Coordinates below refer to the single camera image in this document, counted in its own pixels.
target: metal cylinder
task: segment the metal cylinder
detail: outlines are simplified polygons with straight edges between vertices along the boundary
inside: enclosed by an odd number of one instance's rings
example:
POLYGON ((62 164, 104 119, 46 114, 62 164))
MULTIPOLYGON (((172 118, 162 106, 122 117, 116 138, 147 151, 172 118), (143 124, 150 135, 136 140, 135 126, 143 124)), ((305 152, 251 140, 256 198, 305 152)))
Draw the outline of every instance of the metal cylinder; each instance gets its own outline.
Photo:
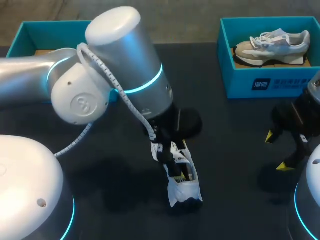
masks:
POLYGON ((79 59, 71 48, 41 56, 0 59, 0 109, 51 100, 58 79, 79 59))
POLYGON ((91 22, 85 37, 145 118, 171 106, 171 87, 136 9, 125 6, 103 13, 91 22))

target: shoe box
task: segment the shoe box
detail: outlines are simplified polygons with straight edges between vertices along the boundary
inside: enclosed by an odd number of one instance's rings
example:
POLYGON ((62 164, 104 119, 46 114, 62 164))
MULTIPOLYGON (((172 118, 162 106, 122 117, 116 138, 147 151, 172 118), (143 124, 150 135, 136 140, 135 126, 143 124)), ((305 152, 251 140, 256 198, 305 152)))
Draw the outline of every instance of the shoe box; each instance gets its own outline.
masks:
MULTIPOLYGON (((12 42, 7 58, 43 55, 57 49, 76 49, 85 43, 85 32, 91 21, 25 21, 12 42)), ((112 91, 109 102, 116 102, 112 91)))
POLYGON ((217 56, 229 99, 298 97, 320 70, 320 25, 311 16, 222 18, 217 56), (309 31, 310 47, 303 65, 270 61, 251 67, 234 58, 237 44, 277 29, 291 34, 309 31))

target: shoe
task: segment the shoe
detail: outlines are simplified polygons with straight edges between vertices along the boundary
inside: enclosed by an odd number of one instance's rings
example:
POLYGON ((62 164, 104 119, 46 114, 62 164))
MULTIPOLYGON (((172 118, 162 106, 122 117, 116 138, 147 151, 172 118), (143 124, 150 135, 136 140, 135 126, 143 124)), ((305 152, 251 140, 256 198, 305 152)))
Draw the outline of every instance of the shoe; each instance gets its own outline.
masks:
POLYGON ((310 33, 289 34, 282 29, 264 32, 260 37, 250 37, 250 41, 238 44, 236 58, 251 66, 262 66, 267 61, 276 60, 285 64, 302 65, 304 55, 310 45, 310 33))
MULTIPOLYGON (((167 166, 163 167, 166 171, 168 183, 168 198, 170 206, 173 208, 176 203, 190 203, 190 200, 203 202, 200 185, 196 167, 191 159, 190 151, 184 142, 185 149, 179 150, 177 145, 171 143, 171 153, 173 155, 175 163, 181 167, 182 172, 186 176, 186 181, 177 181, 173 177, 169 177, 167 166)), ((158 144, 151 142, 152 157, 155 161, 157 159, 158 144)))

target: cardboard box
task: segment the cardboard box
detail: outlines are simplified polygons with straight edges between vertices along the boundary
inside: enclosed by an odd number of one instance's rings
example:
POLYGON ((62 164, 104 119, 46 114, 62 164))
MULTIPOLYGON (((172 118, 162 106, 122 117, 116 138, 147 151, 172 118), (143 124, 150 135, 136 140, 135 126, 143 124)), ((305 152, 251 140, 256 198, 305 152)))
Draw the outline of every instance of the cardboard box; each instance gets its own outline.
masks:
MULTIPOLYGON (((85 32, 90 21, 26 21, 23 22, 8 51, 7 58, 47 54, 63 48, 76 49, 86 43, 85 32)), ((112 91, 109 102, 118 93, 112 91)))
POLYGON ((320 70, 320 25, 314 17, 240 17, 222 18, 217 55, 229 99, 297 97, 320 70), (232 48, 261 33, 282 29, 290 34, 310 32, 308 64, 272 64, 243 67, 234 62, 232 48))

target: cable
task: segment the cable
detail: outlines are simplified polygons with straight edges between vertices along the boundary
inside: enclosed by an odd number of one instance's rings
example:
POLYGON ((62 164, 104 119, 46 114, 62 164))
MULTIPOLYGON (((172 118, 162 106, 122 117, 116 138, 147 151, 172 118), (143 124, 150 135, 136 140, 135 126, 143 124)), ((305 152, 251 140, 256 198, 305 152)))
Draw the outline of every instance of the cable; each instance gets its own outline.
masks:
POLYGON ((105 75, 107 76, 107 78, 110 80, 110 82, 113 84, 114 88, 117 89, 120 97, 123 99, 124 103, 128 106, 129 110, 134 114, 134 116, 139 119, 139 121, 145 126, 148 134, 149 134, 149 138, 151 141, 156 140, 156 134, 154 129, 152 128, 152 126, 150 125, 150 123, 148 122, 148 120, 135 108, 135 106, 133 105, 133 103, 130 101, 130 99, 128 98, 127 94, 125 93, 125 91, 123 90, 123 88, 121 87, 120 83, 117 81, 116 77, 112 74, 112 72, 110 71, 110 69, 104 64, 103 61, 100 60, 100 58, 98 58, 89 48, 85 43, 81 43, 77 46, 77 54, 79 56, 79 59, 82 63, 82 65, 85 68, 89 68, 89 64, 86 62, 84 56, 83 56, 83 52, 94 62, 97 63, 97 65, 101 68, 101 70, 105 73, 105 75))
POLYGON ((87 135, 87 133, 89 132, 89 130, 91 129, 91 127, 93 126, 93 123, 89 123, 85 129, 82 131, 82 133, 80 134, 80 136, 78 136, 76 138, 76 140, 74 140, 69 146, 67 146, 66 148, 62 149, 61 151, 57 152, 54 156, 60 157, 63 154, 66 154, 67 152, 69 152, 71 149, 73 149, 78 143, 80 143, 81 140, 84 139, 84 137, 87 135))

